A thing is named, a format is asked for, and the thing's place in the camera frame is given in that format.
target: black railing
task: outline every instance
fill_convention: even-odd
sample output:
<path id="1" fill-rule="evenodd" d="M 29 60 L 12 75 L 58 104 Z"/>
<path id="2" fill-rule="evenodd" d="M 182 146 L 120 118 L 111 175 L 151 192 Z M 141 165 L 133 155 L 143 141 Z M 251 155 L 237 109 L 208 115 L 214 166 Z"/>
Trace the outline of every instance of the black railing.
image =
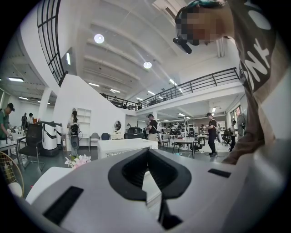
<path id="1" fill-rule="evenodd" d="M 56 82 L 61 86 L 67 71 L 61 63 L 58 41 L 60 0 L 43 0 L 37 10 L 37 27 L 46 62 Z"/>
<path id="2" fill-rule="evenodd" d="M 152 106 L 154 104 L 184 95 L 188 95 L 196 91 L 201 91 L 207 88 L 232 83 L 237 81 L 238 79 L 239 76 L 237 75 L 236 68 L 231 68 L 205 75 L 179 85 L 173 84 L 174 87 L 138 102 L 136 104 L 137 109 L 139 110 L 141 108 Z"/>
<path id="3" fill-rule="evenodd" d="M 115 96 L 108 96 L 106 94 L 102 94 L 104 98 L 106 98 L 108 101 L 110 101 L 112 104 L 114 104 L 116 107 L 129 109 L 129 110 L 138 110 L 136 103 L 124 99 L 120 99 Z"/>

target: black cap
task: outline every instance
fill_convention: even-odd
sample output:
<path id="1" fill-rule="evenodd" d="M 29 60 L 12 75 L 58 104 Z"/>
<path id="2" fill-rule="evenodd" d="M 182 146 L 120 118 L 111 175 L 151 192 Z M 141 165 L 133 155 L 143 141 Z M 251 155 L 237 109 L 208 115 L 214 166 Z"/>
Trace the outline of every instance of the black cap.
<path id="1" fill-rule="evenodd" d="M 15 111 L 14 106 L 12 103 L 7 104 L 7 107 L 11 109 L 11 111 Z"/>

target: mirror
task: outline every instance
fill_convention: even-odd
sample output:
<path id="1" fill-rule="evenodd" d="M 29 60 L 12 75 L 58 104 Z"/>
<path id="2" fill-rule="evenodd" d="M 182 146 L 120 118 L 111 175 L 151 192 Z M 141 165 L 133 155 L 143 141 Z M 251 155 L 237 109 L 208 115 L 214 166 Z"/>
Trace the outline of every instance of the mirror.
<path id="1" fill-rule="evenodd" d="M 115 121 L 114 128 L 115 128 L 116 131 L 119 131 L 121 129 L 121 122 L 120 121 Z"/>

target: person in green shirt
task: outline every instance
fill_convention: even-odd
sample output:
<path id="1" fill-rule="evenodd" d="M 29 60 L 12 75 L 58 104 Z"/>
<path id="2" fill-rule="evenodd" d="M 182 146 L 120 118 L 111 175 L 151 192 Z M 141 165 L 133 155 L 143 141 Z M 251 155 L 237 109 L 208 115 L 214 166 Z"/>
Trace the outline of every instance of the person in green shirt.
<path id="1" fill-rule="evenodd" d="M 15 111 L 12 103 L 9 103 L 5 109 L 0 110 L 0 140 L 6 140 L 9 136 L 7 131 L 9 124 L 9 114 Z"/>

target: standing fan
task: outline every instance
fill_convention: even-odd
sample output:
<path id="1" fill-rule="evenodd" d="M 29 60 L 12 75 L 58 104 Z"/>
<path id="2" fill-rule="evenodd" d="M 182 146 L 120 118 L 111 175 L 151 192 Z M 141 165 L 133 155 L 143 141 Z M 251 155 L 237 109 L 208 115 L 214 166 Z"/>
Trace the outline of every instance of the standing fan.
<path id="1" fill-rule="evenodd" d="M 246 127 L 246 116 L 245 114 L 240 114 L 237 118 L 237 133 L 239 136 L 244 135 L 245 127 Z"/>

